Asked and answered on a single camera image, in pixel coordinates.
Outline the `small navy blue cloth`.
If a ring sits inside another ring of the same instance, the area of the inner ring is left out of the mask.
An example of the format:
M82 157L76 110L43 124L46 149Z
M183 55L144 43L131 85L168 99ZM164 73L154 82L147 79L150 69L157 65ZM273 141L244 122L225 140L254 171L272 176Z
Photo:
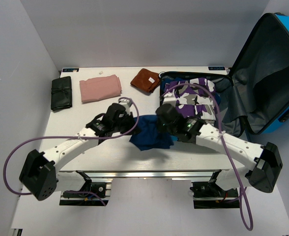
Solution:
M157 115L140 116L137 127L141 129L141 132L132 135L129 142L140 151L154 148L170 149L174 145L171 135L159 132L157 121Z

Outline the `purple camouflage garment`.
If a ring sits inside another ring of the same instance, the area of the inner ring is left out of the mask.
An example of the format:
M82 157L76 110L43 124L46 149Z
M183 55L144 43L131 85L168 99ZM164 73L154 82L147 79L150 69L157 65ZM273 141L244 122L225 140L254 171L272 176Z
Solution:
M193 86L194 84L200 85L212 96L216 96L215 84L206 78L173 81L166 84L165 91L162 91L162 94L164 94L164 97L167 94L176 98L175 108L184 118L198 118L214 124L216 111L213 99L203 89Z

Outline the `pink cloth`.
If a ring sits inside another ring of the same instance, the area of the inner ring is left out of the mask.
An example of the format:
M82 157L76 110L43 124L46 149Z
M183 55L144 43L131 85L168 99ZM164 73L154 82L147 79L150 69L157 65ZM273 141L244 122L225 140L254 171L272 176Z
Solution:
M81 80L79 83L82 103L113 98L122 93L120 79L117 75Z

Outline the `large navy blue garment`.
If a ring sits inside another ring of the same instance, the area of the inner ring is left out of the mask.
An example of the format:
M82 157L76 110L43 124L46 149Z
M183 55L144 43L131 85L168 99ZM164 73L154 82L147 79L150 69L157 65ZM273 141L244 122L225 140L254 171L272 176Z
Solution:
M171 82L173 81L181 81L180 78L176 77L176 78L173 78L173 77L170 77L170 76L165 76L161 79L161 84L160 84L160 90L161 91L165 91L165 86L166 84L170 84Z

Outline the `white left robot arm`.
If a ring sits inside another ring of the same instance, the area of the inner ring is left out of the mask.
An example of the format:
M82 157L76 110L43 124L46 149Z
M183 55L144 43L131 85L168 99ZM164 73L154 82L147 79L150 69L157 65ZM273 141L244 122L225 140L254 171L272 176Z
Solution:
M61 169L85 151L105 140L117 139L139 131L139 119L130 111L135 103L123 97L97 115L74 137L43 152L31 151L19 176L20 182L39 201L62 191L80 196L91 195L91 178L83 171L62 172Z

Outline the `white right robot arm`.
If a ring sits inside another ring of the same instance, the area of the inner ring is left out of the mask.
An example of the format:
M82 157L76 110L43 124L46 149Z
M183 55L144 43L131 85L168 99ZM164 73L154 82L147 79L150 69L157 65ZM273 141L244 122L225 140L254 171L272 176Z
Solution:
M221 196L240 186L251 186L264 193L273 192L283 167L275 144L254 144L221 132L204 120L184 118L176 110L175 96L170 92L163 95L162 105L156 114L160 131L170 133L180 142L194 143L225 154L243 165L236 170L216 170L206 187L213 195Z

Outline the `brown folded towel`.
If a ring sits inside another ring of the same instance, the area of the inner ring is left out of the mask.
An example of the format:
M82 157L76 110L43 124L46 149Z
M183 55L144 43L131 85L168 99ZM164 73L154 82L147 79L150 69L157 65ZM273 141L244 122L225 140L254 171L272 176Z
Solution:
M151 93L160 85L159 74L142 68L130 84L143 92Z

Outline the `black rolled pouch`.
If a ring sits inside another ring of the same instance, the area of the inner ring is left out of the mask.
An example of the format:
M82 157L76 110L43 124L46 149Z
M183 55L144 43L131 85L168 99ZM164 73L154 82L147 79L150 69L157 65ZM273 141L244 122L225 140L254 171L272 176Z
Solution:
M53 112L72 107L72 80L70 76L52 80L51 110Z

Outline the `blue hard-shell suitcase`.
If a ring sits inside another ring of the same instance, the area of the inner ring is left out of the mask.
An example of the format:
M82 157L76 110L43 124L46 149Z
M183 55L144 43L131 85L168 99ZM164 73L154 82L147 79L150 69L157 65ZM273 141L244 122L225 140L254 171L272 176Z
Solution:
M226 72L162 72L190 80L206 78L215 84L222 127L239 137L273 132L289 119L289 16L266 13L256 23L236 61Z

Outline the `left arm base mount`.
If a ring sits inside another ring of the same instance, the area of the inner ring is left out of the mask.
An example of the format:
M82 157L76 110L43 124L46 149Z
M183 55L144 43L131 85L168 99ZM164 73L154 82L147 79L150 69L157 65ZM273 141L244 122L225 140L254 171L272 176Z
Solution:
M111 196L112 182L110 180L92 179L80 190L63 191L60 206L105 207Z

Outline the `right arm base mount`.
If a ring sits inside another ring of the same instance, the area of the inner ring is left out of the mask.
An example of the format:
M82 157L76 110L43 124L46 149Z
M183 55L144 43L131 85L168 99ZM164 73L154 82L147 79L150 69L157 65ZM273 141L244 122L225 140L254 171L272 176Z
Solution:
M219 190L208 185L208 182L191 183L194 209L233 209L239 208L237 189Z

